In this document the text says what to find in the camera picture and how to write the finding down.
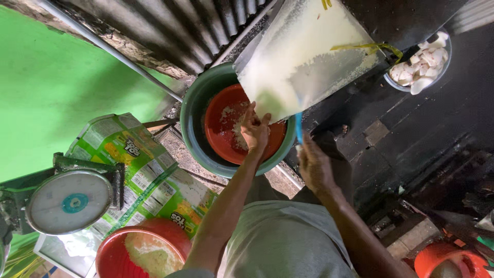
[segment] grey t-shirt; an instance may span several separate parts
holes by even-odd
[[[224,277],[354,278],[353,266],[325,207],[292,201],[248,204],[226,248]],[[166,278],[212,278],[181,270]]]

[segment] hand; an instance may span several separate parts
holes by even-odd
[[[304,144],[297,146],[299,172],[305,185],[317,196],[321,191],[339,189],[334,182],[333,170],[329,157],[310,139],[308,133],[303,135]]]
[[[251,103],[244,115],[241,125],[242,136],[246,140],[249,153],[257,151],[264,153],[264,149],[269,142],[269,120],[271,114],[264,115],[262,120],[254,112],[255,101]]]

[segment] bare foot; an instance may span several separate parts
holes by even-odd
[[[336,141],[338,139],[344,138],[349,130],[350,127],[348,125],[342,125],[341,130],[338,130],[334,133],[334,140]]]

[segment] concrete floor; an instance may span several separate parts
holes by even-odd
[[[178,116],[179,111],[180,105],[175,105],[167,114],[167,117],[173,118]],[[228,179],[211,173],[193,158],[192,154],[185,146],[181,134],[176,130],[168,129],[159,136],[159,140],[179,163],[180,168],[189,172],[214,192],[221,193],[223,188],[228,184]],[[303,185],[302,179],[297,176],[285,162],[282,162],[281,166],[291,173],[292,176],[298,180],[299,184]],[[295,196],[299,191],[299,189],[276,167],[268,171],[265,175],[274,189],[285,194],[289,198]]]

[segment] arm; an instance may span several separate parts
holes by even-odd
[[[249,146],[248,155],[203,218],[184,269],[203,268],[216,275],[269,139],[271,114],[266,114],[260,121],[254,107],[255,102],[248,108],[242,122],[242,135]]]
[[[329,211],[348,251],[355,270],[362,277],[413,277],[382,246],[379,240],[346,201],[333,179],[329,157],[304,135],[304,145],[298,152],[300,173],[305,184]]]

